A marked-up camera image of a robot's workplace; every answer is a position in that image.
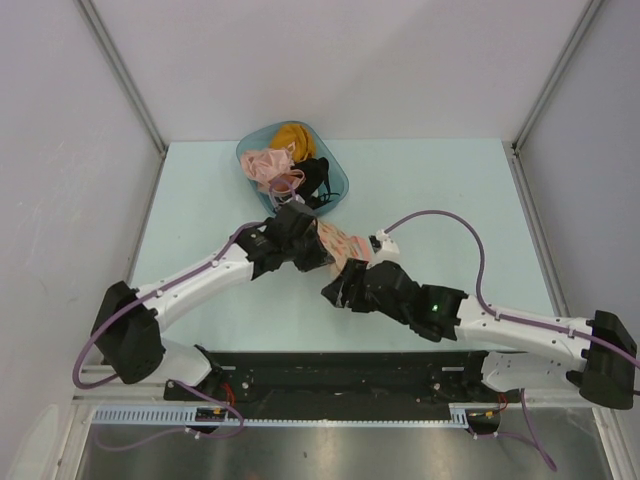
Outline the floral mesh laundry bag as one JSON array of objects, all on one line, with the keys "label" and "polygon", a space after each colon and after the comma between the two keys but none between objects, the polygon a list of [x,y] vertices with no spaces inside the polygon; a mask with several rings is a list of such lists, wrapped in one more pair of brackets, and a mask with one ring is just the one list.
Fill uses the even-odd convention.
[{"label": "floral mesh laundry bag", "polygon": [[321,220],[317,222],[317,231],[322,245],[333,258],[330,263],[332,279],[342,272],[349,259],[367,262],[372,259],[372,250],[366,238],[349,235],[337,226]]}]

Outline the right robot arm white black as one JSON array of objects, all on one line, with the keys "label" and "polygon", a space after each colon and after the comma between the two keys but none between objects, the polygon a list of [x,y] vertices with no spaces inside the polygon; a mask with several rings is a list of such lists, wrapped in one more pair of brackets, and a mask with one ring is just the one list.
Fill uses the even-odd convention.
[{"label": "right robot arm white black", "polygon": [[496,392],[574,387],[586,401],[629,410],[634,403],[637,345],[617,315],[526,317],[445,286],[421,285],[391,261],[350,259],[321,291],[336,308],[379,312],[418,336],[439,342],[487,342],[508,353],[487,354],[461,376],[463,393],[484,401]]}]

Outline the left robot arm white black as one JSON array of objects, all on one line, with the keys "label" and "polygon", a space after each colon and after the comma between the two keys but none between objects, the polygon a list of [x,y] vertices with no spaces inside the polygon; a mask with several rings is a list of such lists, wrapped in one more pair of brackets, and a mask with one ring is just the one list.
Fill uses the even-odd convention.
[{"label": "left robot arm white black", "polygon": [[110,286],[88,344],[113,368],[112,380],[131,385],[156,375],[210,399],[221,387],[213,356],[201,346],[168,340],[164,332],[213,296],[287,262],[309,272],[333,261],[313,211],[288,203],[263,222],[241,225],[219,250],[179,273],[138,288],[124,281]]}]

